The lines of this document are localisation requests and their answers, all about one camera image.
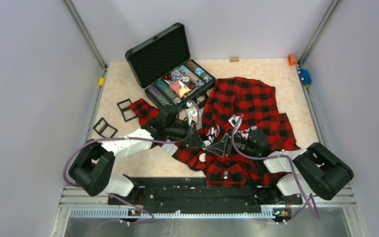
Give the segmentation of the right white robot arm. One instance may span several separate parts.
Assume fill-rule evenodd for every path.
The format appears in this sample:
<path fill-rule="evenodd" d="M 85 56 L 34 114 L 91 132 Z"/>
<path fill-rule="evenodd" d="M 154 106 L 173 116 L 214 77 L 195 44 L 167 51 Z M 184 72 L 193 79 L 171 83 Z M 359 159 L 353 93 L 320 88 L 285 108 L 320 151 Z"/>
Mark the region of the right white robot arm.
<path fill-rule="evenodd" d="M 260 160 L 272 174 L 286 172 L 269 190 L 275 203 L 283 203 L 301 192 L 332 200 L 354 178 L 352 169 L 321 143 L 314 142 L 296 151 L 272 152 L 260 130 L 251 130 L 247 136 L 229 131 L 214 143 L 206 141 L 204 149 L 221 157 L 238 154 Z"/>

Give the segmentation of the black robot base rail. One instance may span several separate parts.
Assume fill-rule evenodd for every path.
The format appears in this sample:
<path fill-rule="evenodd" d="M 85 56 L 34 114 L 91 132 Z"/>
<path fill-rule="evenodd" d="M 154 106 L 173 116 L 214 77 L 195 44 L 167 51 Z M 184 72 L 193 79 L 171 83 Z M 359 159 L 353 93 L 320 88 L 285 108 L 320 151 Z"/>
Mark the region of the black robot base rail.
<path fill-rule="evenodd" d="M 125 201 L 142 205 L 152 214 L 254 214 L 266 205 L 299 205 L 299 195 L 284 196 L 276 188 L 248 184 L 225 188 L 206 184 L 201 177 L 133 177 L 137 184 Z"/>

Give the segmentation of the red black plaid shirt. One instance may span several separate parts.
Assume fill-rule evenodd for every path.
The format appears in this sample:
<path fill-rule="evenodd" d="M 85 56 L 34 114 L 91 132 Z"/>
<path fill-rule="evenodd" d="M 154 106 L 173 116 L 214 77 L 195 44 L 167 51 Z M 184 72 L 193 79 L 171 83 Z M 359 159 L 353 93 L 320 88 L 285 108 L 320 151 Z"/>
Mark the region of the red black plaid shirt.
<path fill-rule="evenodd" d="M 267 138 L 271 151 L 295 151 L 299 147 L 293 128 L 285 113 L 279 113 L 273 86 L 256 79 L 234 77 L 218 79 L 211 91 L 202 113 L 202 127 L 198 134 L 205 140 L 209 129 L 219 128 L 215 140 L 232 129 L 228 119 L 242 115 L 238 131 L 244 139 L 251 130 L 260 130 Z M 277 182 L 284 172 L 270 173 L 261 160 L 245 158 L 240 154 L 221 157 L 208 153 L 201 162 L 201 149 L 177 144 L 172 157 L 187 165 L 191 170 L 202 171 L 208 186 L 243 187 L 247 184 L 268 186 Z"/>

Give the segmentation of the black square brooch box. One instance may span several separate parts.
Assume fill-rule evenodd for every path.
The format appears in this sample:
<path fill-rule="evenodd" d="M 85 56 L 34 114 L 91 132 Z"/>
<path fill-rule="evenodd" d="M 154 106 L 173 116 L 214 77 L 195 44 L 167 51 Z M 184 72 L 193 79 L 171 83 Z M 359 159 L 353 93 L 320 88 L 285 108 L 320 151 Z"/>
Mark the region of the black square brooch box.
<path fill-rule="evenodd" d="M 116 104 L 125 122 L 129 122 L 137 118 L 135 112 L 130 108 L 131 104 L 132 102 L 130 98 L 117 102 Z"/>

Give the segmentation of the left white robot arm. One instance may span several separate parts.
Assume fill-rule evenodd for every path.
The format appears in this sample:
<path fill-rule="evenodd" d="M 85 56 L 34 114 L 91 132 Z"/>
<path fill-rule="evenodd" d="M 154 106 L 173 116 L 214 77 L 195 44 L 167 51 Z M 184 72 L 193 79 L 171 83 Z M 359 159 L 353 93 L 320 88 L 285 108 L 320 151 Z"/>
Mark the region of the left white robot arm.
<path fill-rule="evenodd" d="M 126 204 L 135 203 L 139 196 L 136 184 L 126 175 L 115 175 L 114 165 L 158 145 L 204 148 L 197 134 L 200 108 L 193 101 L 187 105 L 183 121 L 177 118 L 177 107 L 166 106 L 156 118 L 128 135 L 89 140 L 69 157 L 63 171 L 64 179 L 72 178 L 70 184 L 81 187 L 91 197 L 101 193 L 117 194 Z"/>

